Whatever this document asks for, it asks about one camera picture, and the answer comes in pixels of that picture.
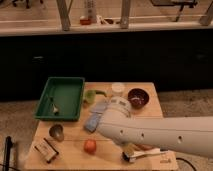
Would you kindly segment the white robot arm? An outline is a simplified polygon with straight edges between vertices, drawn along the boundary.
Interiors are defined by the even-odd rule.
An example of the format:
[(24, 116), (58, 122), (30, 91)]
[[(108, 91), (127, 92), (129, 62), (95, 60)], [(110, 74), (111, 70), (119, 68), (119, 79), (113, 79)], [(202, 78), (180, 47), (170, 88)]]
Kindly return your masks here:
[(112, 97), (97, 131), (119, 145), (143, 144), (213, 158), (213, 117), (133, 117), (128, 100)]

